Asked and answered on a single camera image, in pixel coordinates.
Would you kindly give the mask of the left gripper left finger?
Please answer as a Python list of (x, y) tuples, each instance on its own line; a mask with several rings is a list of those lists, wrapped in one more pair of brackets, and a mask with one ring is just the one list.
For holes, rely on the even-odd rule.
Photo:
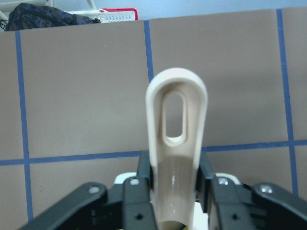
[(23, 230), (155, 230), (150, 199), (152, 169), (149, 151), (139, 156), (135, 176), (110, 189), (97, 182), (80, 185), (49, 207)]

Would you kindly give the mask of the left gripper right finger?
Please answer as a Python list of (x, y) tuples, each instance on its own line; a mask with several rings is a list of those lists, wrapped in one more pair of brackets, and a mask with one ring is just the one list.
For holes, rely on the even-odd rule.
[(261, 182), (253, 186), (213, 171), (202, 152), (196, 196), (208, 214), (210, 230), (305, 230), (307, 202), (282, 187)]

